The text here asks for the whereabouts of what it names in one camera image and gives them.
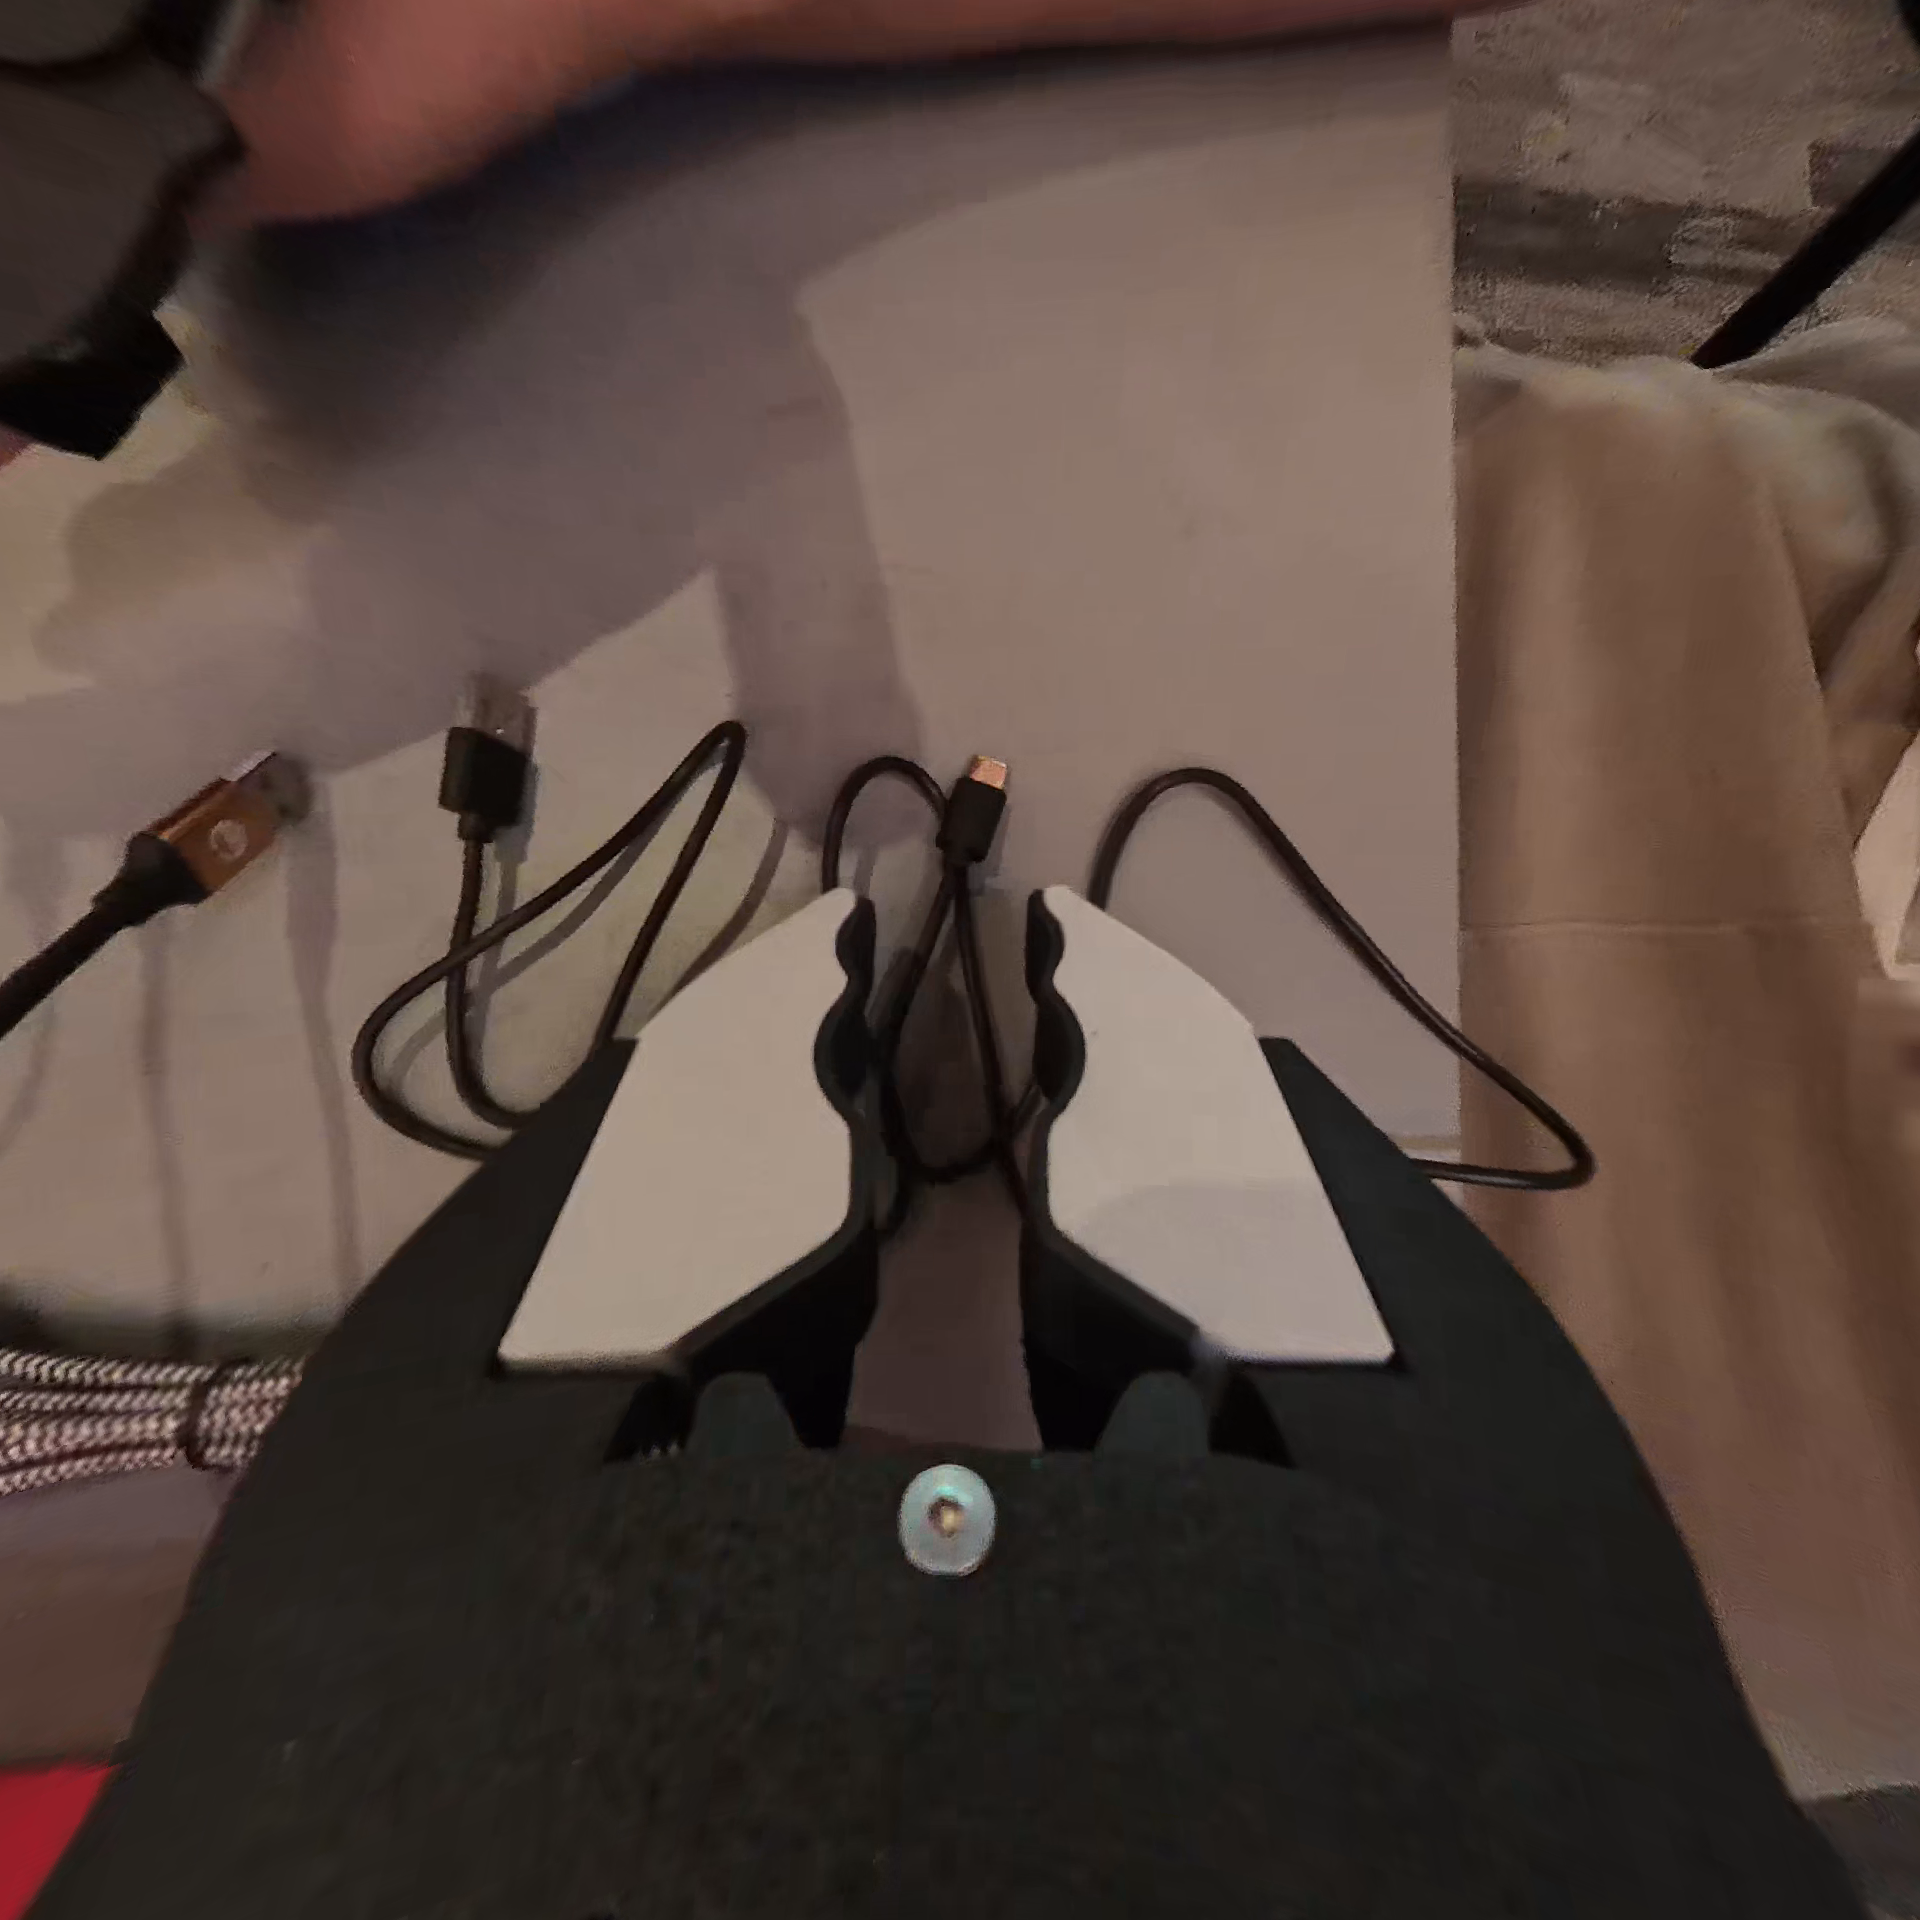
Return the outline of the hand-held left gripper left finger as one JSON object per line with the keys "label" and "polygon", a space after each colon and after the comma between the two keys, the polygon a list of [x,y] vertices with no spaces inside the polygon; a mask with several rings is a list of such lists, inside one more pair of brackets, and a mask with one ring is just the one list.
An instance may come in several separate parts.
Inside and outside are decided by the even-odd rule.
{"label": "hand-held left gripper left finger", "polygon": [[501,1377],[625,1378],[685,1411],[756,1377],[806,1450],[844,1442],[877,1309],[875,944],[872,900],[831,887],[639,1031]]}

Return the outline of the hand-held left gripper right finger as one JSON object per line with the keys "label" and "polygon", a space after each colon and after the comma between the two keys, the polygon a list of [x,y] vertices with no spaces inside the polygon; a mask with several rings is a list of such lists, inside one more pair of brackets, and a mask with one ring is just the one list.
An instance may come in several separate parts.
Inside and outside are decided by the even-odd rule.
{"label": "hand-held left gripper right finger", "polygon": [[1064,884],[1025,906],[1039,1114],[1024,1369],[1047,1450],[1174,1377],[1230,1450],[1278,1450],[1272,1375],[1380,1375],[1396,1343],[1251,1020]]}

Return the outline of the person's right forearm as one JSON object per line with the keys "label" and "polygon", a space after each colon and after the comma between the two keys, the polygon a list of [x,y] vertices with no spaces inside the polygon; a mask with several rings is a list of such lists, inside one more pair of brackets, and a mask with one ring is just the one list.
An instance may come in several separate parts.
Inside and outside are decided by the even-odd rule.
{"label": "person's right forearm", "polygon": [[263,20],[223,85],[227,224],[389,208],[613,85],[696,64],[919,64],[1428,28],[1486,3],[318,3]]}

